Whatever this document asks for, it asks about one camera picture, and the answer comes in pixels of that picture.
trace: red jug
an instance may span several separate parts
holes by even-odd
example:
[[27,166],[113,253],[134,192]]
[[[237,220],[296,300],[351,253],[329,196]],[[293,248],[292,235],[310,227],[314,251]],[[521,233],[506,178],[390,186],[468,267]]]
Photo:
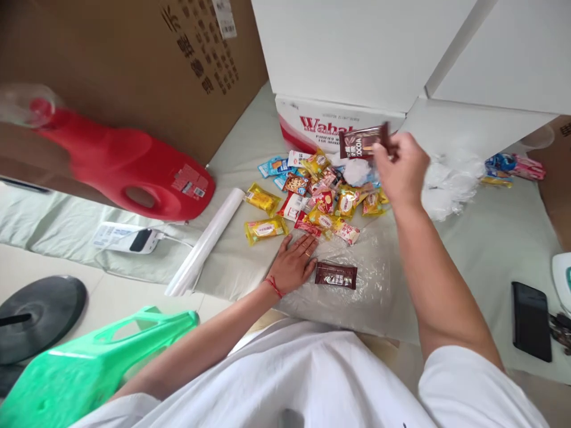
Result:
[[[33,120],[19,124],[65,148],[74,177],[117,205],[150,218],[185,221],[198,217],[210,202],[216,185],[190,156],[142,131],[95,123],[49,97],[28,100]],[[154,204],[134,201],[127,194],[133,188],[151,195]]]

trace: white cabinet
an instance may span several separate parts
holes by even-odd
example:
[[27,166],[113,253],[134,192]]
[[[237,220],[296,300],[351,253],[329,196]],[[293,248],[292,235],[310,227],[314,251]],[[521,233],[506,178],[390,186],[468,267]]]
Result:
[[414,135],[433,154],[462,147],[488,158],[557,117],[486,106],[419,98],[401,131]]
[[431,97],[571,114],[571,1],[501,0]]
[[475,0],[252,0],[274,93],[407,112]]

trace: white shirt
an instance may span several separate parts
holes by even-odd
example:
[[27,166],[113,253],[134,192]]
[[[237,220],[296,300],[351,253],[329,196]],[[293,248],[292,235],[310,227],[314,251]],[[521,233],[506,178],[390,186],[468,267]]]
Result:
[[442,347],[418,399],[353,332],[279,321],[161,402],[134,394],[74,427],[547,427],[523,391],[477,353]]

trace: tiled floor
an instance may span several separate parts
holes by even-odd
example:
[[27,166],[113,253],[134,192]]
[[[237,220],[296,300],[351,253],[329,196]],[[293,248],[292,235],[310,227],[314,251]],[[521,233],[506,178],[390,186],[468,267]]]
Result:
[[157,306],[168,314],[195,310],[204,322],[230,305],[201,293],[167,297],[164,285],[118,278],[94,267],[6,245],[0,245],[0,275],[0,303],[21,287],[49,275],[71,275],[85,284],[89,293],[87,307],[65,341],[132,315],[143,306]]

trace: black phone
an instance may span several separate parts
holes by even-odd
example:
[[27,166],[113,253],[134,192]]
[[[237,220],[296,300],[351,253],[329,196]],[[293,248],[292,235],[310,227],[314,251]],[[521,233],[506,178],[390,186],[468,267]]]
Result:
[[512,282],[513,345],[529,355],[550,363],[551,334],[547,296],[521,282]]

